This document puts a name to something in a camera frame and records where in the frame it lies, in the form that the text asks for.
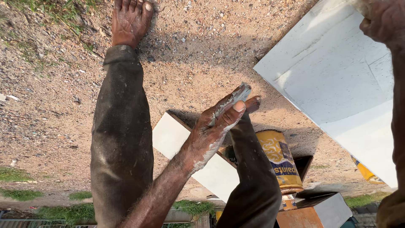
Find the white wooden block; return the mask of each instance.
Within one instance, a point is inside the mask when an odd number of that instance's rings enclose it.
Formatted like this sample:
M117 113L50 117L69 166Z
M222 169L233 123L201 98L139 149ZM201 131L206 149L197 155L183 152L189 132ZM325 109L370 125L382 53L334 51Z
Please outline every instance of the white wooden block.
M363 16L321 0L254 67L295 107L390 187L392 63L359 29Z
M185 127L184 124L165 112L153 129L153 147L167 158L172 159L189 135L189 127ZM194 173L192 177L224 202L228 201L231 192L239 184L236 168L219 153L214 154L206 166Z

